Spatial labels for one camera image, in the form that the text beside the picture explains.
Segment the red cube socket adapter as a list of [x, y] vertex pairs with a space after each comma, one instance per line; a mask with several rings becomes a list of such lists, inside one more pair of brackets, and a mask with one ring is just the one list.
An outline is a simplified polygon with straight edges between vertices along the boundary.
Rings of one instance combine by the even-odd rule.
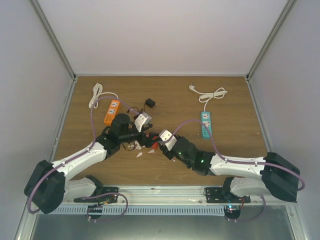
[[151, 132], [148, 134], [148, 138], [149, 138], [149, 143], [151, 144], [150, 148], [153, 150], [156, 150], [159, 146], [158, 144], [159, 135], [154, 132]]

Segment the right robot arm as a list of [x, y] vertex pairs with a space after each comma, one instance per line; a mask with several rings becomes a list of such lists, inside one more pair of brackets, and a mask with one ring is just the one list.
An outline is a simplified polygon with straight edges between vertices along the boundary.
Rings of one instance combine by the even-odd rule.
[[245, 195], [272, 195], [285, 202], [297, 200], [300, 170], [275, 152], [254, 158], [223, 156], [199, 150], [185, 137], [171, 133], [160, 136], [159, 144], [169, 159], [176, 158], [199, 175], [230, 175], [227, 187], [221, 190], [228, 203]]

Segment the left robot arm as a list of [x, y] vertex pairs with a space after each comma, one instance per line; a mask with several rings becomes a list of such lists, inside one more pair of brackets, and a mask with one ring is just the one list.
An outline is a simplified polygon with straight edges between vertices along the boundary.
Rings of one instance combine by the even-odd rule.
[[151, 128], [150, 120], [145, 112], [133, 122], [128, 115], [117, 114], [111, 125], [82, 150], [54, 162], [40, 161], [24, 189], [28, 212], [37, 213], [32, 205], [49, 214], [61, 203], [74, 199], [101, 201], [104, 187], [96, 177], [88, 175], [80, 180], [73, 180], [73, 177], [114, 155], [123, 143], [146, 144], [149, 138], [144, 131]]

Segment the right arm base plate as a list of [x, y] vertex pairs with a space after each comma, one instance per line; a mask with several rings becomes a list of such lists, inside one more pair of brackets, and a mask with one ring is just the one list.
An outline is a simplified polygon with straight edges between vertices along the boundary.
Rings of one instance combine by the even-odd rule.
[[207, 203], [241, 204], [244, 201], [244, 203], [246, 204], [251, 202], [251, 198], [249, 196], [236, 196], [231, 193], [229, 187], [225, 186], [205, 187], [203, 194], [206, 198]]

